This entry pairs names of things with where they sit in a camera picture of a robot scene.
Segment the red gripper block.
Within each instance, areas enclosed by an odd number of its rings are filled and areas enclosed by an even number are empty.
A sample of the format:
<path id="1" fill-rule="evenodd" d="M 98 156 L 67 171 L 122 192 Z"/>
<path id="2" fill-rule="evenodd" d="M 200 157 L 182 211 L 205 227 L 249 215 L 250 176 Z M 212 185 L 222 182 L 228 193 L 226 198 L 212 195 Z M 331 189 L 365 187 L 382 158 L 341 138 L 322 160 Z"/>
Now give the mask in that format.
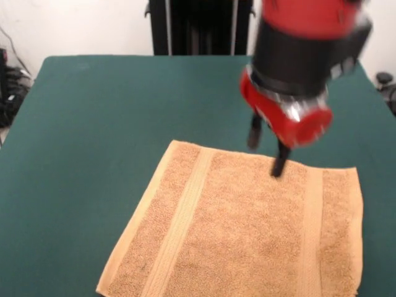
<path id="1" fill-rule="evenodd" d="M 247 67 L 241 76 L 243 98 L 252 108 L 247 146 L 257 150 L 262 135 L 262 119 L 279 139 L 278 154 L 273 162 L 271 176 L 279 178 L 288 160 L 291 148 L 309 145 L 320 138 L 333 118 L 327 105 L 327 89 L 313 98 L 298 98 L 259 89 L 252 81 L 252 70 Z"/>

